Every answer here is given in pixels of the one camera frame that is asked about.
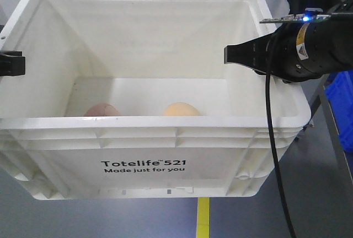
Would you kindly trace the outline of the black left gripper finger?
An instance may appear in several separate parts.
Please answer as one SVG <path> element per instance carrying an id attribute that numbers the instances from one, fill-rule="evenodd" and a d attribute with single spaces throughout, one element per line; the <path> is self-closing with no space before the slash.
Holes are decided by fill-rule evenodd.
<path id="1" fill-rule="evenodd" d="M 25 75 L 25 72 L 25 57 L 21 51 L 1 51 L 1 77 Z"/>

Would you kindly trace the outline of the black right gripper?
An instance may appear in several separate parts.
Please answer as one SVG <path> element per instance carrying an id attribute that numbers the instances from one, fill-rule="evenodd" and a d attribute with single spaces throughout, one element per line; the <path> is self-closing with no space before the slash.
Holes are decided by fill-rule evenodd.
<path id="1" fill-rule="evenodd" d="M 288 24 L 270 35 L 224 48 L 224 64 L 240 64 L 257 74 L 289 83 L 339 71 L 339 22 Z"/>

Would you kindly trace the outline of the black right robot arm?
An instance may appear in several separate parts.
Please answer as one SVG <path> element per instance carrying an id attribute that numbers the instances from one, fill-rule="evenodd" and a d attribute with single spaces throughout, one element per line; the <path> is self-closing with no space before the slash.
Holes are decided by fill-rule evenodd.
<path id="1" fill-rule="evenodd" d="M 298 83 L 352 69 L 352 0 L 287 0 L 273 33 L 224 48 L 225 64 Z"/>

